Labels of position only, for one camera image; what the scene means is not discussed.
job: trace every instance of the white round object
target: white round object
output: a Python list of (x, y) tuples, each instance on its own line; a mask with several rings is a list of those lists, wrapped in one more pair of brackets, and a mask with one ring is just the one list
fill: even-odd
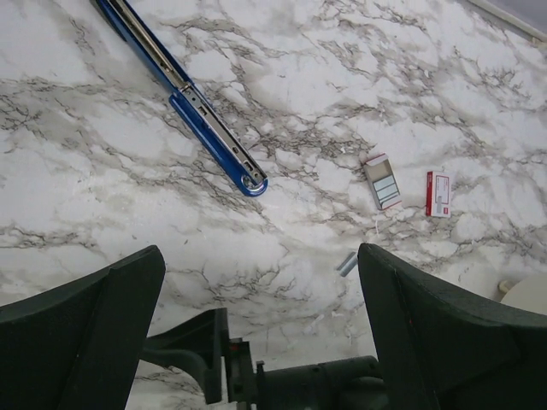
[(534, 275), (520, 281), (503, 297), (502, 304), (547, 315), (547, 275)]

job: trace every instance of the long-arm stapler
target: long-arm stapler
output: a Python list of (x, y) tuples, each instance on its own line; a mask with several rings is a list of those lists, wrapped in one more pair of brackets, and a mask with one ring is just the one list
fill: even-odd
[(188, 74), (125, 0), (91, 0), (169, 90), (169, 102), (246, 196), (259, 196), (268, 177), (222, 122)]

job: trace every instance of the small box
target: small box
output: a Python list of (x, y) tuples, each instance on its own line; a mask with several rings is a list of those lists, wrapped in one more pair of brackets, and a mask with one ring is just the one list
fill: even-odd
[(426, 215), (450, 217), (452, 177), (448, 173), (427, 173)]
[(400, 203), (401, 193), (386, 154), (365, 162), (365, 174), (378, 209), (388, 209)]

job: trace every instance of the marble countertop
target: marble countertop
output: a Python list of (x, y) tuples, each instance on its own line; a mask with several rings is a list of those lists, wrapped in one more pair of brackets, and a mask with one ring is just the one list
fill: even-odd
[[(451, 0), (135, 0), (270, 177), (243, 197), (88, 2), (0, 4), (0, 304), (149, 244), (151, 333), (227, 307), (267, 369), (373, 354), (362, 242), (483, 296), (547, 274), (547, 60)], [(403, 206), (374, 206), (386, 152)], [(425, 217), (426, 172), (455, 176)], [(141, 363), (127, 408), (202, 408)]]

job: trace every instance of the white marble table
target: white marble table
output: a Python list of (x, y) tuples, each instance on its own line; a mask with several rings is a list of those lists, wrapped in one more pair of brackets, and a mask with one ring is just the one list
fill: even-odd
[[(356, 271), (378, 243), (483, 296), (547, 274), (547, 62), (450, 0), (135, 0), (270, 176), (241, 196), (88, 2), (0, 3), (0, 304), (151, 243), (150, 332), (227, 307), (267, 368), (373, 354)], [(404, 206), (376, 210), (386, 152)], [(427, 219), (426, 171), (453, 172)], [(142, 364), (127, 408), (202, 408)]]

